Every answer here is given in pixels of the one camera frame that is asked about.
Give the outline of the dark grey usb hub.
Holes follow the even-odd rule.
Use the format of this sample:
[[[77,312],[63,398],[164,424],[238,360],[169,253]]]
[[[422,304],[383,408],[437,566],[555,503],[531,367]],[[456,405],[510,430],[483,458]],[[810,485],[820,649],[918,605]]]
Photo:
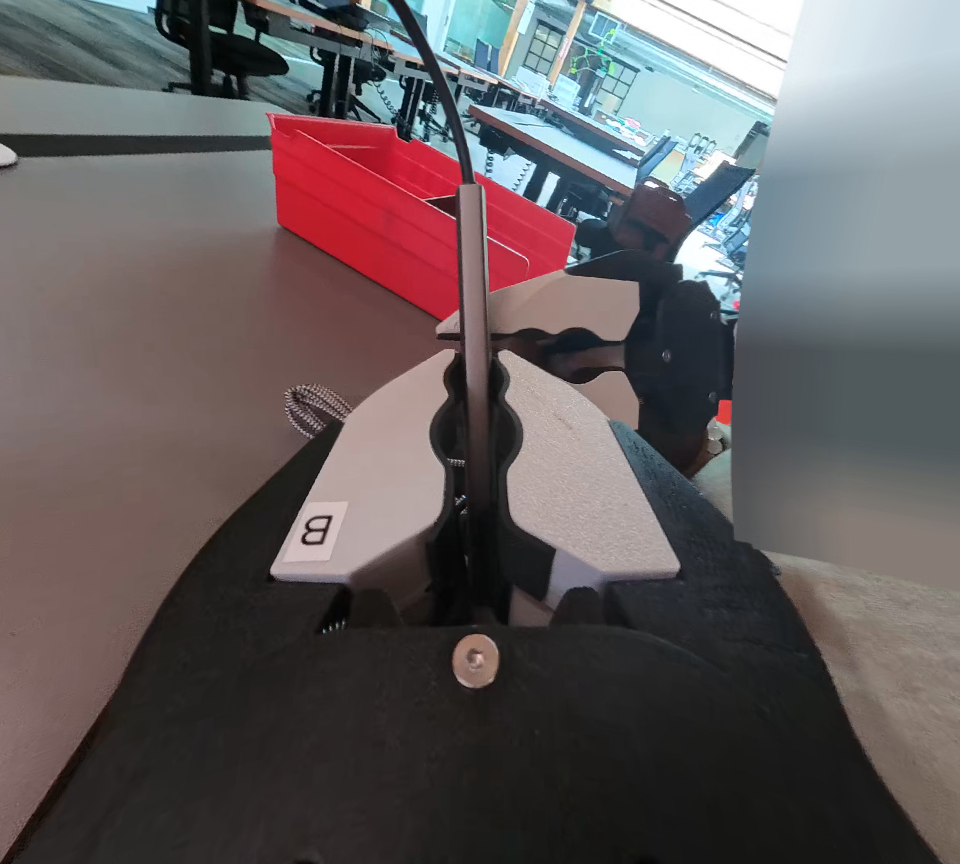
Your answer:
[[[474,587],[479,589],[489,577],[488,536],[495,510],[486,194],[479,184],[463,184],[457,189],[456,197],[465,428],[464,488],[469,569]]]

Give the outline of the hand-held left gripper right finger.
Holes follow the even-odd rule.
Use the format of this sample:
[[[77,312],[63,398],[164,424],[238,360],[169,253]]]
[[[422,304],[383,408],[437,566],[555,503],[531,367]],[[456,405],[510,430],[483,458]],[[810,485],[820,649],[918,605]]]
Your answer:
[[[627,453],[635,433],[512,352],[494,369],[506,621],[545,625],[575,589],[675,579],[680,560]]]

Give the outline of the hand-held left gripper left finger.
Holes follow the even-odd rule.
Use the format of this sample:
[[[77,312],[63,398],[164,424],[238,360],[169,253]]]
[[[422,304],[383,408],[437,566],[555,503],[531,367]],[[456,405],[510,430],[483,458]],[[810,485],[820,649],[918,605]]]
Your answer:
[[[426,604],[433,542],[453,515],[435,421],[457,357],[440,351],[347,416],[270,566],[274,580],[383,591],[403,613]]]

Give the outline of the black office chair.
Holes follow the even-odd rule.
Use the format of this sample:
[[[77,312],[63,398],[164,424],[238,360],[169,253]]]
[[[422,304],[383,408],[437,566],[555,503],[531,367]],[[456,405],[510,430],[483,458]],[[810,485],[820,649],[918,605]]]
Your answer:
[[[234,31],[239,0],[156,0],[153,19],[162,37],[190,55],[190,81],[170,82],[165,92],[211,92],[214,72],[222,74],[215,95],[247,99],[251,77],[286,75],[289,66],[278,52]]]
[[[699,225],[718,210],[727,199],[735,195],[756,174],[757,169],[730,162],[724,162],[706,177],[699,186],[684,197],[684,207],[689,217],[686,230],[676,238],[673,257]]]

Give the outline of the person's pale clothing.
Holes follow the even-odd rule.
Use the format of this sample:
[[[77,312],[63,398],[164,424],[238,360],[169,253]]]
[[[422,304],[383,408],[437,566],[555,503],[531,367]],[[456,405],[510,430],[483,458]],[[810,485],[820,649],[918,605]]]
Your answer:
[[[958,591],[772,556],[868,757],[942,862],[959,861]]]

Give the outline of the red plastic bin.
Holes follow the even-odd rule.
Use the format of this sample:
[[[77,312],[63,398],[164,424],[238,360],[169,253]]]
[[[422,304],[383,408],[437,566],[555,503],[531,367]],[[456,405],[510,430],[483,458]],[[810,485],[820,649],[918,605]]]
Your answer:
[[[268,117],[282,228],[438,319],[457,310],[456,223],[436,200],[461,186],[459,163],[386,125]],[[476,180],[486,192],[490,290],[567,266],[572,222]]]

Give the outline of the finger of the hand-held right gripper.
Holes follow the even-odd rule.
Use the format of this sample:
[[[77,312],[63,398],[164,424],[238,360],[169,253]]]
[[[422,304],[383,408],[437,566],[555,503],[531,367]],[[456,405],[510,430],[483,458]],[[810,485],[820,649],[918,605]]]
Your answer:
[[[554,272],[492,292],[493,349],[514,354],[625,354],[641,288],[623,279]]]
[[[640,398],[626,373],[624,347],[544,348],[541,366],[574,387],[612,421],[640,423]]]

